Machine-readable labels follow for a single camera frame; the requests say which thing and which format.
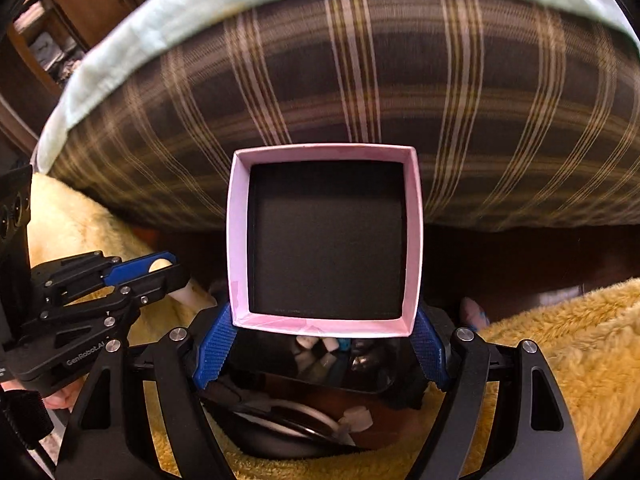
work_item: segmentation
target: screw head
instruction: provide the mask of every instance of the screw head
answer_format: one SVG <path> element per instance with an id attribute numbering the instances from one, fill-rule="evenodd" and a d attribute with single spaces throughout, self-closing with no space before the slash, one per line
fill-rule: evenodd
<path id="1" fill-rule="evenodd" d="M 169 339 L 171 341 L 182 341 L 185 337 L 187 337 L 187 330 L 181 326 L 169 332 Z"/>
<path id="2" fill-rule="evenodd" d="M 529 339 L 525 339 L 522 342 L 522 349 L 529 354 L 535 354 L 538 351 L 538 345 Z"/>
<path id="3" fill-rule="evenodd" d="M 460 341 L 471 341 L 475 335 L 472 330 L 462 327 L 456 330 L 456 337 Z"/>
<path id="4" fill-rule="evenodd" d="M 120 349 L 120 342 L 117 339 L 112 339 L 104 347 L 107 352 L 117 352 Z"/>

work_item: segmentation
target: brown plaid cushion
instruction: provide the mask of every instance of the brown plaid cushion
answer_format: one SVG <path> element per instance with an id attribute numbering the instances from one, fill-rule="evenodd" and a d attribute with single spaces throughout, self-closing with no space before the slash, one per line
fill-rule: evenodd
<path id="1" fill-rule="evenodd" d="M 427 222 L 640 221 L 640 62 L 599 23 L 519 0 L 283 0 L 152 60 L 52 176 L 136 222 L 223 226 L 234 150 L 415 146 Z"/>

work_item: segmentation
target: blue object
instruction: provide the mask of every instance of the blue object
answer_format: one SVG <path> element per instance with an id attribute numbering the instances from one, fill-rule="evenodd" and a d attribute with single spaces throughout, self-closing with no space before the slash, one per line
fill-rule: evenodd
<path id="1" fill-rule="evenodd" d="M 418 358 L 424 376 L 436 383 L 439 389 L 446 391 L 450 377 L 447 373 L 444 345 L 421 308 L 418 308 L 416 313 L 414 331 L 409 336 L 409 340 L 414 347 L 415 356 Z"/>
<path id="2" fill-rule="evenodd" d="M 351 348 L 351 338 L 349 337 L 339 337 L 338 345 L 340 345 L 340 350 L 346 352 Z"/>
<path id="3" fill-rule="evenodd" d="M 151 264 L 164 258 L 174 264 L 177 259 L 169 251 L 163 253 L 149 254 L 148 256 L 142 256 L 142 258 L 136 258 L 135 260 L 129 260 L 128 262 L 122 262 L 111 267 L 111 272 L 104 277 L 104 284 L 107 286 L 118 286 L 121 283 L 127 283 L 135 278 L 144 276 L 149 272 Z"/>
<path id="4" fill-rule="evenodd" d="M 209 381 L 215 381 L 218 378 L 236 333 L 238 329 L 231 319 L 231 305 L 227 303 L 222 307 L 198 348 L 198 364 L 193 374 L 193 382 L 199 389 L 203 390 Z"/>

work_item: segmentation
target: open box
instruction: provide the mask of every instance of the open box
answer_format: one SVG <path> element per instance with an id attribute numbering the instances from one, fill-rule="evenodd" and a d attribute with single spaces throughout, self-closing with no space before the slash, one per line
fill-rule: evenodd
<path id="1" fill-rule="evenodd" d="M 423 232 L 413 148 L 239 150 L 227 219 L 234 325 L 294 335 L 411 334 Z"/>

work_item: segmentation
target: pink box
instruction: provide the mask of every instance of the pink box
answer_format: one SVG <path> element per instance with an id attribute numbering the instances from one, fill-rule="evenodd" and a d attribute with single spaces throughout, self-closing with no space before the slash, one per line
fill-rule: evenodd
<path id="1" fill-rule="evenodd" d="M 249 179 L 257 164 L 310 160 L 400 162 L 404 170 L 406 268 L 401 316 L 384 320 L 310 319 L 250 311 L 247 222 Z M 422 195 L 415 150 L 385 144 L 289 144 L 234 153 L 226 208 L 226 247 L 233 323 L 237 327 L 293 335 L 384 338 L 409 336 L 414 328 L 422 272 Z"/>

